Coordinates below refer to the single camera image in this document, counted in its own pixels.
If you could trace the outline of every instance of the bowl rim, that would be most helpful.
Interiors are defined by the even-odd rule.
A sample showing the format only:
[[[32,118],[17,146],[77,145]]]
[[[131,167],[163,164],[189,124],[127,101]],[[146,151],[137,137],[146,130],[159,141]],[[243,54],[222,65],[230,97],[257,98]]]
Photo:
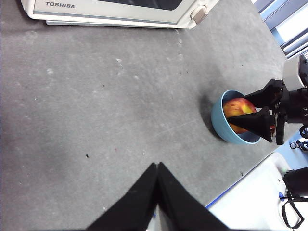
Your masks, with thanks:
[[[234,91],[234,92],[240,93],[242,96],[244,96],[241,92],[239,92],[239,91],[237,91],[237,90],[233,90],[233,89],[229,89],[229,90],[225,91],[225,92],[221,95],[221,97],[220,97],[220,109],[221,109],[221,111],[222,111],[224,121],[227,123],[228,128],[232,131],[232,133],[233,133],[234,135],[236,135],[236,138],[238,138],[240,141],[243,141],[243,142],[246,143],[246,144],[255,144],[255,143],[258,143],[258,142],[261,140],[261,137],[260,137],[260,136],[259,136],[259,139],[258,139],[257,141],[255,141],[255,142],[248,142],[248,141],[242,139],[238,134],[236,134],[236,133],[233,131],[233,129],[231,128],[230,124],[228,123],[228,121],[227,121],[227,119],[226,119],[226,117],[225,117],[225,114],[224,114],[224,112],[223,112],[222,101],[223,101],[223,98],[224,98],[225,94],[228,93],[228,92],[230,92],[230,91]]]

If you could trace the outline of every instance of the blue bowl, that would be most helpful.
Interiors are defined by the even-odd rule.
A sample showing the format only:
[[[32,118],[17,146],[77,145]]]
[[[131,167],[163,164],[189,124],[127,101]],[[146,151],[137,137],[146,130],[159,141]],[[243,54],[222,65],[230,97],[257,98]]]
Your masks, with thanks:
[[[261,137],[250,131],[244,132],[242,134],[236,134],[230,127],[223,113],[222,106],[226,101],[243,96],[243,94],[235,90],[228,90],[224,92],[212,108],[212,125],[216,133],[227,142],[235,144],[255,144],[260,141]]]

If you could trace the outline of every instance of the microwave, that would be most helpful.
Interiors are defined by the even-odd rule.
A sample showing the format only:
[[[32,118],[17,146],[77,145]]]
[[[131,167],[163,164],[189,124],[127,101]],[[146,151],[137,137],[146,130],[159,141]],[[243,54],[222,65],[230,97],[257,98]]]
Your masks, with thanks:
[[[193,28],[219,0],[21,0],[49,25]]]

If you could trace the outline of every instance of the red apple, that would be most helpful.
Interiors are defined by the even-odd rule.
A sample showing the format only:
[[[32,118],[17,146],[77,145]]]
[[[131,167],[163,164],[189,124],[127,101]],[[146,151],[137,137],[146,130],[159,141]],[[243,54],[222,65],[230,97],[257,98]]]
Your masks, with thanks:
[[[225,114],[226,118],[237,115],[240,116],[244,114],[250,114],[254,112],[257,112],[255,106],[249,100],[244,98],[235,98],[227,101],[223,105],[223,113]],[[234,124],[229,123],[229,125],[236,134],[241,134],[247,131],[246,129],[236,126]]]

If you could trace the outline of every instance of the gray carpet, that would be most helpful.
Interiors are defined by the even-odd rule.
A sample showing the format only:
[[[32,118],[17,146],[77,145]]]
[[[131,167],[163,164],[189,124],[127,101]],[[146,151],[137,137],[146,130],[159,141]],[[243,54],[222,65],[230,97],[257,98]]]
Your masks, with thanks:
[[[226,143],[209,118],[223,91],[282,77],[250,0],[192,30],[47,26],[1,6],[1,230],[85,228],[151,162],[206,205],[276,148]]]

